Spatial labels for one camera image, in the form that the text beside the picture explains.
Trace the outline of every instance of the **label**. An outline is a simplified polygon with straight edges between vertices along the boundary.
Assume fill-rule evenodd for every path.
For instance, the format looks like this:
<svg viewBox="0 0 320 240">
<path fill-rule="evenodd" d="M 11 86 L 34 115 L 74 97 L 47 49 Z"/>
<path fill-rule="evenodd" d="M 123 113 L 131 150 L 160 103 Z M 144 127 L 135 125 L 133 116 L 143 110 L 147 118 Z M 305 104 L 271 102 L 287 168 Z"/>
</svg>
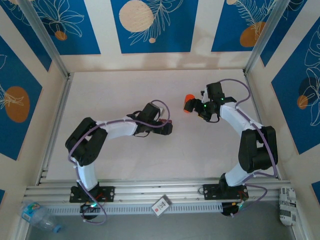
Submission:
<svg viewBox="0 0 320 240">
<path fill-rule="evenodd" d="M 30 223 L 31 218 L 35 214 L 37 210 L 42 208 L 39 203 L 33 202 L 26 206 L 21 214 L 21 217 L 26 220 L 28 223 Z"/>
<path fill-rule="evenodd" d="M 164 195 L 151 207 L 151 209 L 159 217 L 170 207 L 171 204 L 172 203 L 169 198 Z"/>
</svg>

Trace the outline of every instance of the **white tabletop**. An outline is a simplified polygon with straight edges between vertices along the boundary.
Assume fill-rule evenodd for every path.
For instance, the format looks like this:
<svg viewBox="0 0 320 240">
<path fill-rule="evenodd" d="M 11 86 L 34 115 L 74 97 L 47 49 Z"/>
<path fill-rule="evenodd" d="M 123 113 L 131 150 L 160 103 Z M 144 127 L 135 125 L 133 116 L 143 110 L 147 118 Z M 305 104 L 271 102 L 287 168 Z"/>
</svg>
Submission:
<svg viewBox="0 0 320 240">
<path fill-rule="evenodd" d="M 183 111 L 186 94 L 201 98 L 207 84 L 233 78 L 245 82 L 241 69 L 77 72 L 49 162 L 48 180 L 76 179 L 67 161 L 65 142 L 86 117 L 95 121 L 120 119 L 154 100 L 164 101 L 173 124 L 168 136 L 119 137 L 106 141 L 96 159 L 98 179 L 151 180 L 220 177 L 238 162 L 240 136 L 223 119 L 207 123 L 195 112 Z M 235 82 L 223 82 L 226 97 L 247 96 Z M 251 100 L 241 108 L 253 119 Z"/>
</svg>

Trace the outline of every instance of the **purple cable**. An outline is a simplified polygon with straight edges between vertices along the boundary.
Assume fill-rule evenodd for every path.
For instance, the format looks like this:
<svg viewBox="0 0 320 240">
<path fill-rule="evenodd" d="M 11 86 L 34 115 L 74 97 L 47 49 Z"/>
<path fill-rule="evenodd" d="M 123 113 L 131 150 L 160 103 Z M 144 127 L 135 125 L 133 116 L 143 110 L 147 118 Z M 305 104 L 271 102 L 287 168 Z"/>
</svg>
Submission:
<svg viewBox="0 0 320 240">
<path fill-rule="evenodd" d="M 247 101 L 250 97 L 251 97 L 251 91 L 249 89 L 249 87 L 247 85 L 245 85 L 242 81 L 239 81 L 237 79 L 232 79 L 232 78 L 226 78 L 226 79 L 222 79 L 220 81 L 218 81 L 218 83 L 222 83 L 224 81 L 233 81 L 233 82 L 237 82 L 237 83 L 240 83 L 242 84 L 246 90 L 248 91 L 248 96 L 243 99 L 243 100 L 240 100 L 238 101 L 236 104 L 235 104 L 235 107 L 236 107 L 236 111 L 241 115 L 243 116 L 249 123 L 251 122 L 250 118 L 247 117 L 247 115 L 245 115 L 241 110 L 239 110 L 239 108 L 237 108 L 237 106 L 245 101 Z M 271 149 L 269 147 L 269 144 L 264 136 L 264 134 L 261 132 L 261 130 L 257 127 L 257 125 L 255 125 L 254 123 L 251 123 L 251 125 L 257 130 L 257 132 L 259 133 L 260 137 L 262 138 L 262 141 L 265 145 L 265 148 L 269 154 L 269 157 L 270 157 L 270 160 L 271 160 L 271 164 L 272 164 L 272 168 L 273 168 L 273 175 L 270 175 L 270 174 L 267 174 L 267 173 L 264 173 L 264 172 L 255 172 L 253 174 L 251 174 L 250 176 L 248 176 L 247 178 L 245 178 L 242 182 L 242 184 L 244 184 L 245 186 L 247 187 L 253 187 L 253 188 L 259 188 L 259 189 L 264 189 L 264 194 L 259 197 L 257 200 L 255 200 L 252 204 L 250 204 L 249 206 L 253 205 L 254 203 L 257 203 L 259 202 L 261 199 L 263 199 L 267 193 L 268 193 L 268 189 L 266 189 L 265 187 L 263 186 L 257 186 L 257 185 L 252 185 L 252 184 L 245 184 L 246 181 L 248 181 L 249 179 L 253 178 L 255 175 L 254 174 L 257 174 L 257 175 L 263 175 L 263 176 L 266 176 L 266 177 L 270 177 L 270 178 L 276 178 L 278 176 L 278 170 L 277 170 L 277 167 L 276 167 L 276 162 L 275 162 L 275 159 L 274 159 L 274 156 L 271 152 Z"/>
<path fill-rule="evenodd" d="M 104 207 L 90 194 L 90 192 L 86 189 L 86 187 L 84 186 L 84 184 L 82 183 L 81 179 L 80 179 L 80 175 L 79 175 L 79 170 L 78 170 L 78 165 L 77 165 L 77 162 L 76 161 L 73 161 L 72 160 L 72 154 L 74 153 L 75 149 L 79 146 L 79 144 L 90 134 L 92 133 L 94 130 L 102 127 L 102 126 L 105 126 L 105 125 L 109 125 L 109 124 L 115 124 L 115 123 L 122 123 L 122 122 L 132 122 L 132 123 L 139 123 L 139 124 L 143 124 L 143 125 L 146 125 L 148 127 L 151 127 L 151 128 L 162 128 L 163 126 L 165 126 L 169 120 L 170 120 L 170 110 L 169 110 L 169 107 L 161 100 L 153 100 L 151 101 L 151 103 L 154 103 L 154 102 L 159 102 L 159 103 L 162 103 L 167 112 L 168 112 L 168 118 L 167 120 L 161 124 L 161 125 L 152 125 L 152 124 L 149 124 L 149 123 L 146 123 L 146 122 L 143 122 L 143 121 L 139 121 L 139 120 L 133 120 L 133 119 L 118 119 L 118 120 L 113 120 L 113 121 L 108 121 L 107 123 L 101 123 L 97 126 L 94 126 L 93 128 L 91 128 L 89 131 L 87 131 L 77 142 L 76 144 L 73 146 L 73 148 L 71 149 L 71 151 L 69 152 L 68 154 L 68 161 L 73 163 L 74 166 L 75 166 L 75 173 L 76 173 L 76 177 L 77 177 L 77 182 L 79 183 L 79 185 L 82 187 L 82 189 L 84 190 L 84 192 L 99 206 L 99 208 L 103 211 L 103 214 L 104 214 L 104 220 L 103 221 L 98 221 L 98 222 L 95 222 L 95 221 L 87 221 L 84 219 L 84 217 L 82 216 L 83 218 L 83 221 L 86 222 L 86 223 L 89 223 L 89 224 L 93 224 L 93 225 L 102 225 L 106 222 L 107 220 L 107 213 L 106 213 L 106 210 L 104 209 Z"/>
</svg>

